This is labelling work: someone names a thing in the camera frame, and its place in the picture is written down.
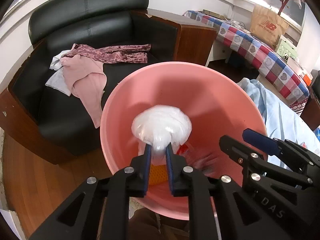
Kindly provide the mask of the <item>yellow mesh foam wrap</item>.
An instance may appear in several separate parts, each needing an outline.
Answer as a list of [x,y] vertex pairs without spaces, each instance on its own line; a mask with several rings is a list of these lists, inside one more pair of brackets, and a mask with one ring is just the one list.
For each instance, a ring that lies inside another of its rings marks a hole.
[[168,172],[166,165],[150,166],[149,185],[158,185],[168,181]]

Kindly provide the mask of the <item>white plastic bag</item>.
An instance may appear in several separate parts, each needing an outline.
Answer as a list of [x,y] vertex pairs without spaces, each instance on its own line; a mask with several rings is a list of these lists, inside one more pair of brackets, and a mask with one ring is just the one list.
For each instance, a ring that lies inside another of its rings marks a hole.
[[132,134],[138,139],[138,154],[151,146],[152,165],[166,164],[165,149],[172,146],[175,154],[189,138],[192,123],[179,108],[156,105],[137,115],[131,125]]

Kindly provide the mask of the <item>light blue floral tablecloth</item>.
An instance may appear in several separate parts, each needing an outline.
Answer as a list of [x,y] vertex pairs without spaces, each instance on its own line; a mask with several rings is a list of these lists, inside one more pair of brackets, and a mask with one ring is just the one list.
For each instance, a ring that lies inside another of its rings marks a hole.
[[303,119],[258,80],[244,77],[237,83],[252,99],[265,123],[267,136],[291,140],[319,155],[319,140]]

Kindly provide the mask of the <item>pink plastic bin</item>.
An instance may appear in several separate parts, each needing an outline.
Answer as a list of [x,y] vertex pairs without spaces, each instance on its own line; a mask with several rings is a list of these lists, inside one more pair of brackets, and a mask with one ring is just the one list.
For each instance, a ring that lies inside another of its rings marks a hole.
[[208,67],[163,62],[143,67],[120,81],[108,97],[100,126],[101,147],[112,173],[129,166],[152,146],[151,162],[165,167],[164,150],[191,151],[188,164],[210,157],[208,172],[242,182],[242,168],[219,148],[228,135],[242,141],[250,128],[266,134],[252,99],[235,82]]

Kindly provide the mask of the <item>orange box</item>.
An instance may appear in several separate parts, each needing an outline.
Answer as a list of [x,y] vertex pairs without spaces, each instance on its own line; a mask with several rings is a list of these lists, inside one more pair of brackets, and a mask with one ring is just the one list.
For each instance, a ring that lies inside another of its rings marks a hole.
[[307,86],[311,85],[313,77],[310,73],[302,71],[301,77]]

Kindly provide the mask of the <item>checkered plaid tablecloth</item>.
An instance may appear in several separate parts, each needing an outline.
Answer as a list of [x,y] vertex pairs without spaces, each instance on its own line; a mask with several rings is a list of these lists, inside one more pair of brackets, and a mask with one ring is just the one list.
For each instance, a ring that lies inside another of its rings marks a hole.
[[183,16],[215,28],[219,42],[244,57],[275,87],[294,112],[302,114],[310,95],[307,85],[273,49],[227,21],[193,10],[186,11]]

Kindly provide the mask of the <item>light green box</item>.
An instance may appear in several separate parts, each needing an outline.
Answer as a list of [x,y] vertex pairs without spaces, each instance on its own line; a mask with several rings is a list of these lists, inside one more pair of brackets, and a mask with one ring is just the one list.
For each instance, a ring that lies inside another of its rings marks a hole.
[[298,57],[294,44],[283,35],[279,38],[276,46],[276,53],[286,62],[289,58],[296,60]]

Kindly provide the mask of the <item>white desk under plaid cloth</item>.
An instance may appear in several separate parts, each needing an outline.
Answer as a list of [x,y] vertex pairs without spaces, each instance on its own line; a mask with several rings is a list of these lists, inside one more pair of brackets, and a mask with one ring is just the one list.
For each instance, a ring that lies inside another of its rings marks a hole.
[[206,67],[208,67],[211,61],[224,60],[225,63],[227,63],[231,56],[232,51],[233,50],[228,46],[225,46],[220,41],[215,40],[210,50],[210,53],[206,62]]

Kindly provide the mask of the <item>wooden side table left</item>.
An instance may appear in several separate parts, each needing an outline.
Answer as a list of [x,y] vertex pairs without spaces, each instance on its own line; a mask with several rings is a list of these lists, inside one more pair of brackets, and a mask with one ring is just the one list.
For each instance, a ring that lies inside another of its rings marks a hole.
[[152,37],[153,54],[161,61],[182,61],[204,66],[217,32],[214,28],[182,15],[149,9],[146,13],[157,25]]

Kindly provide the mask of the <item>brown New Balance paper bag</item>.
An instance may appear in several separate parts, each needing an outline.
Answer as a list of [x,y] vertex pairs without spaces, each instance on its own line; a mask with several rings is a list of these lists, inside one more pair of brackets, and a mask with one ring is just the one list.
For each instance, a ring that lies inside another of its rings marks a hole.
[[265,44],[276,48],[289,24],[271,9],[256,4],[251,15],[250,33]]

